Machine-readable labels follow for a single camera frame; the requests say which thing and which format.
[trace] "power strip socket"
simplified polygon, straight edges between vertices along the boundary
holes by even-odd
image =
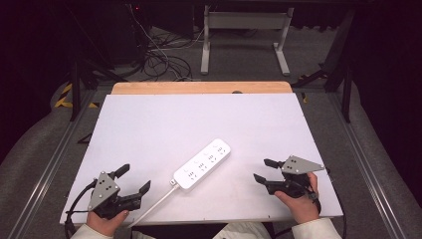
[[[190,190],[226,159],[230,151],[231,148],[226,142],[216,138],[177,169],[173,179],[181,188]]]

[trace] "person's arm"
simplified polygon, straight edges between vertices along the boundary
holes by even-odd
[[[311,183],[310,190],[317,194],[317,176],[310,172],[308,177]],[[296,239],[341,238],[332,225],[331,220],[328,218],[319,219],[317,206],[307,195],[300,198],[292,198],[282,191],[276,191],[274,195],[289,207],[293,217],[299,223],[298,226],[292,228]]]
[[[113,219],[107,220],[98,217],[94,212],[89,212],[87,224],[84,224],[72,239],[112,239],[115,230],[128,214],[128,211],[122,211]]]

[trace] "white metal desk frame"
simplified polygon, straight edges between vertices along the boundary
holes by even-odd
[[[283,54],[286,36],[292,21],[294,8],[287,13],[240,13],[240,12],[209,12],[209,6],[204,11],[204,46],[202,49],[201,74],[207,75],[210,58],[209,29],[283,29],[280,41],[274,43],[274,50],[279,60],[284,76],[290,75],[290,70]]]

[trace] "white tabletop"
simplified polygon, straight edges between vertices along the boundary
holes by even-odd
[[[94,177],[126,163],[130,171],[115,180],[121,188],[118,195],[136,193],[151,180],[141,208],[126,219],[126,224],[132,222],[171,189],[174,171],[214,138],[230,145],[226,161],[192,191],[174,191],[138,224],[292,219],[289,209],[269,195],[253,173],[283,179],[279,169],[264,164],[264,158],[285,161],[295,155],[323,164],[295,94],[110,95],[60,222]],[[342,215],[326,171],[316,175],[320,215]],[[87,210],[90,195],[76,210]],[[72,218],[82,224],[87,215],[76,213]]]

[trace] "white power strip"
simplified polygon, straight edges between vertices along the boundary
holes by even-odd
[[[226,142],[220,138],[214,139],[174,172],[175,183],[185,190],[192,189],[226,159],[230,151]]]

